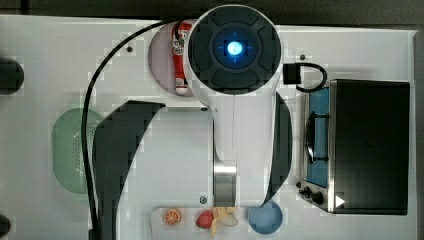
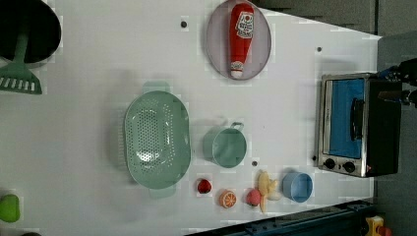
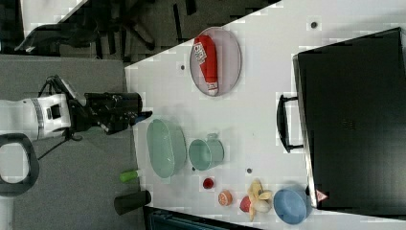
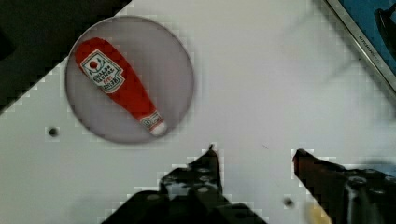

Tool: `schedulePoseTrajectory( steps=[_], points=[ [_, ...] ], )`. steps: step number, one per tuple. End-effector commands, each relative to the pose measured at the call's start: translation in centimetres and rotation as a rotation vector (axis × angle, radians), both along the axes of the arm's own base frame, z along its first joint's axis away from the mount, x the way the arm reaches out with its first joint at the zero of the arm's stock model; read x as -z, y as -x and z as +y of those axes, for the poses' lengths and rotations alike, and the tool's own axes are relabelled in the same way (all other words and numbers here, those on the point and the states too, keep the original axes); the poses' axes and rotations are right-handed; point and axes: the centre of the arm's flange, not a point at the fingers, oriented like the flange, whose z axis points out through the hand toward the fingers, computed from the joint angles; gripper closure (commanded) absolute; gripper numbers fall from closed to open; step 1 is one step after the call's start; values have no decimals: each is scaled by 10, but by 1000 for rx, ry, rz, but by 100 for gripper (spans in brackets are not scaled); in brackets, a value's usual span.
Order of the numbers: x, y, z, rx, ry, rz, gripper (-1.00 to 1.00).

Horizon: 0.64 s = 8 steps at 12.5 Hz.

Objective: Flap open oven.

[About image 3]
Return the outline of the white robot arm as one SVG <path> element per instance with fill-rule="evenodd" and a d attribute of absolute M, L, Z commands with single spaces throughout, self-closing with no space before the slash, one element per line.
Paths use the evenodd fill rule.
<path fill-rule="evenodd" d="M 22 133 L 36 141 L 69 136 L 91 127 L 108 135 L 149 118 L 137 93 L 86 93 L 82 100 L 67 93 L 1 102 L 1 132 Z"/>

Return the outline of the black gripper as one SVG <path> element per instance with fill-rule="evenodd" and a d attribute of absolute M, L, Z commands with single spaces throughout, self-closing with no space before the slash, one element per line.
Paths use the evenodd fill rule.
<path fill-rule="evenodd" d="M 84 101 L 69 100 L 70 129 L 82 132 L 100 126 L 106 134 L 114 134 L 149 118 L 151 111 L 142 111 L 138 93 L 85 93 Z"/>

